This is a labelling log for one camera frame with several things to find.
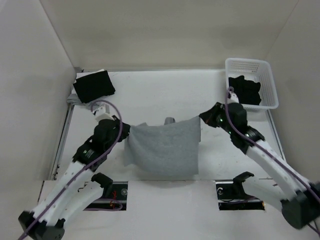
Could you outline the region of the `grey tank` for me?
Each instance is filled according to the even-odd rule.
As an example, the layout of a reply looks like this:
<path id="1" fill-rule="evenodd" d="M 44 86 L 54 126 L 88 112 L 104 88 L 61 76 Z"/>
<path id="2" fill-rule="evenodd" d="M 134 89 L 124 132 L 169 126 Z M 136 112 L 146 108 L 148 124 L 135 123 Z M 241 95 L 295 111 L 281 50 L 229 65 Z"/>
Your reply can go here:
<path id="1" fill-rule="evenodd" d="M 98 100 L 104 100 L 103 97 L 100 97 L 98 99 L 96 99 L 95 101 L 91 101 L 89 103 L 82 103 L 81 100 L 79 99 L 75 89 L 73 88 L 70 95 L 67 98 L 67 103 L 71 104 L 71 105 L 75 105 L 75 106 L 80 106 L 83 109 L 87 109 L 89 111 L 96 111 L 98 108 L 102 107 L 103 105 L 105 105 L 105 102 L 99 101 Z"/>
<path id="2" fill-rule="evenodd" d="M 124 166 L 136 165 L 143 171 L 166 177 L 199 173 L 201 120 L 198 116 L 180 122 L 172 117 L 164 125 L 145 122 L 130 127 L 124 142 Z"/>

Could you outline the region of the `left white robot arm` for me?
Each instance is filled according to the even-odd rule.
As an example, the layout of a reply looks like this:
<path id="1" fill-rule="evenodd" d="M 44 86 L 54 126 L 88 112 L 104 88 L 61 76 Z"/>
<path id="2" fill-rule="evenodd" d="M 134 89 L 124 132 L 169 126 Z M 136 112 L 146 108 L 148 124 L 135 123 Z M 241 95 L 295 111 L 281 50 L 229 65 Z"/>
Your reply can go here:
<path id="1" fill-rule="evenodd" d="M 112 195 L 113 180 L 98 168 L 117 143 L 125 140 L 130 125 L 121 116 L 102 119 L 76 150 L 72 161 L 52 191 L 36 207 L 18 217 L 23 229 L 19 239 L 60 240 L 67 222 L 97 199 Z"/>

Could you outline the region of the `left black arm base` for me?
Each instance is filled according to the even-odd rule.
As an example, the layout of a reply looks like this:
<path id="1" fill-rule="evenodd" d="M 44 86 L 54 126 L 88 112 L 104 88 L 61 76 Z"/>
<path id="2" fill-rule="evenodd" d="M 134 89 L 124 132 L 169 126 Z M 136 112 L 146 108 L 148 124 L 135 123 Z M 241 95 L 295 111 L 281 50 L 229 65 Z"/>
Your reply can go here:
<path id="1" fill-rule="evenodd" d="M 94 174 L 91 181 L 102 187 L 102 195 L 89 204 L 84 211 L 117 212 L 127 210 L 128 182 L 114 182 L 102 173 Z"/>

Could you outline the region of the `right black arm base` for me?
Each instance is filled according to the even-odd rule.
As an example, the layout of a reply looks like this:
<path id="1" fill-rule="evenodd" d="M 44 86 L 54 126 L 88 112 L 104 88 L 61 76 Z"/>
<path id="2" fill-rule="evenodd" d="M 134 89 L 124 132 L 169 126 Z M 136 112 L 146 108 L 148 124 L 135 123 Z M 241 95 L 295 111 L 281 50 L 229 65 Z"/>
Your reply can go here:
<path id="1" fill-rule="evenodd" d="M 232 180 L 215 182 L 218 208 L 220 211 L 264 211 L 265 204 L 257 197 L 245 193 L 242 184 L 254 174 L 243 172 Z"/>

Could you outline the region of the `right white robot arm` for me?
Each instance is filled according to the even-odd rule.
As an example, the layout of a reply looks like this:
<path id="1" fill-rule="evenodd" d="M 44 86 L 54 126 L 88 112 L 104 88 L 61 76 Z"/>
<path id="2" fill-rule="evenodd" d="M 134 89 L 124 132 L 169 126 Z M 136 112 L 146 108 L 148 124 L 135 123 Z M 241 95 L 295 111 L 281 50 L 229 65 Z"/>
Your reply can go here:
<path id="1" fill-rule="evenodd" d="M 287 223 L 300 230 L 320 216 L 320 184 L 312 183 L 283 160 L 255 128 L 248 125 L 247 111 L 239 103 L 217 102 L 201 113 L 212 128 L 221 128 L 232 144 L 255 161 L 275 182 L 262 183 L 251 172 L 233 179 L 232 192 L 238 198 L 257 197 L 282 213 Z"/>

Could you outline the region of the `black tank top in basket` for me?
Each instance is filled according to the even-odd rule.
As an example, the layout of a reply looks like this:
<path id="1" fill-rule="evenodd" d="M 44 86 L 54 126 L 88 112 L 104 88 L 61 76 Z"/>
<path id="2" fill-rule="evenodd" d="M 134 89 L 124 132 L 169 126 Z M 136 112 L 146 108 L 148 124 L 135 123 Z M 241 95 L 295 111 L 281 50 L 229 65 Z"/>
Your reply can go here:
<path id="1" fill-rule="evenodd" d="M 262 99 L 260 97 L 261 83 L 253 80 L 245 79 L 244 75 L 238 77 L 229 77 L 228 83 L 230 87 L 234 88 L 239 102 L 245 105 L 258 106 Z"/>

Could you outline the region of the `folded black tank top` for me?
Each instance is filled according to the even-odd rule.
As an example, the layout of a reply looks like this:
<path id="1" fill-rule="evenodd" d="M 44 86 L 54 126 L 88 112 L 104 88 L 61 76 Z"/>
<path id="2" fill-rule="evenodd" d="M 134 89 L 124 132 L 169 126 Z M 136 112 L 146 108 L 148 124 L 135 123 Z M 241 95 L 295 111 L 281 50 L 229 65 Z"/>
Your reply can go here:
<path id="1" fill-rule="evenodd" d="M 116 92 L 107 70 L 81 76 L 75 80 L 73 87 L 83 104 L 88 104 L 101 97 L 114 95 Z"/>

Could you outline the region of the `folded grey tank top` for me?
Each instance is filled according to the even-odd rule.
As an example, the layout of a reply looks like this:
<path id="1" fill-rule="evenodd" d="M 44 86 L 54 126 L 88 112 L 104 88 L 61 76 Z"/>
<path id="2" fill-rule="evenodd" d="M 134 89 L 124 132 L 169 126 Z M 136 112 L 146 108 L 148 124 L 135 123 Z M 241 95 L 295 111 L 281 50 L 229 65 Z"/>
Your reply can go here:
<path id="1" fill-rule="evenodd" d="M 71 104 L 71 105 L 75 105 L 75 106 L 80 106 L 83 109 L 87 109 L 89 111 L 96 111 L 98 108 L 102 107 L 103 105 L 105 105 L 105 102 L 99 101 L 98 100 L 104 100 L 103 97 L 100 97 L 98 99 L 96 99 L 95 101 L 91 101 L 89 103 L 82 103 L 81 100 L 79 99 L 75 89 L 73 88 L 70 95 L 67 98 L 67 103 Z"/>

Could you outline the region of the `folded white tank top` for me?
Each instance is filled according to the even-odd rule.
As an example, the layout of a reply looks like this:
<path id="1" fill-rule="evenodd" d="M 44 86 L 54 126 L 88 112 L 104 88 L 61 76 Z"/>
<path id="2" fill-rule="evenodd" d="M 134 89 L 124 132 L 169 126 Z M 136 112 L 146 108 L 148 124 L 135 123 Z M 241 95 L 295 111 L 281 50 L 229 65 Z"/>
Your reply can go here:
<path id="1" fill-rule="evenodd" d="M 80 78 L 88 76 L 88 75 L 96 74 L 96 73 L 99 73 L 99 72 L 103 72 L 103 71 L 105 71 L 105 70 L 104 69 L 100 69 L 100 70 L 97 70 L 97 71 L 79 72 L 79 73 L 76 74 L 74 83 L 77 82 L 77 79 L 80 79 Z"/>

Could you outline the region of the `white plastic basket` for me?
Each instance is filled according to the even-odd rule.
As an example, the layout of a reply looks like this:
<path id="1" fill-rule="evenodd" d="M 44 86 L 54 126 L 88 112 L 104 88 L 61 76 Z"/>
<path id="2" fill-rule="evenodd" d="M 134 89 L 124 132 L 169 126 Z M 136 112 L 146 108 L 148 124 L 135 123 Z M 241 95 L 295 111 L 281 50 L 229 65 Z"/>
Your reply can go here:
<path id="1" fill-rule="evenodd" d="M 225 81 L 247 110 L 266 111 L 279 106 L 272 69 L 264 60 L 227 58 Z"/>

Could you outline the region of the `silver table rail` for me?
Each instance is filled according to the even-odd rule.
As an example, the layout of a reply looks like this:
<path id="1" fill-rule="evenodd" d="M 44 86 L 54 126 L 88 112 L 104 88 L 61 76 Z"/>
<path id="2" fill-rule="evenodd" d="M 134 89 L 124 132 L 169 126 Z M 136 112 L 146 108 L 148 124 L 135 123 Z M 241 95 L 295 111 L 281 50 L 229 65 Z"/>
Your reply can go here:
<path id="1" fill-rule="evenodd" d="M 62 132 L 60 134 L 58 145 L 56 148 L 56 153 L 55 153 L 54 159 L 52 160 L 52 164 L 50 167 L 48 180 L 55 181 L 57 179 L 57 175 L 59 173 L 59 169 L 61 166 L 61 158 L 62 158 L 62 154 L 64 151 L 64 147 L 65 147 L 65 143 L 66 143 L 67 134 L 69 131 L 73 111 L 74 111 L 74 105 L 71 103 L 67 103 L 67 112 L 65 115 Z"/>

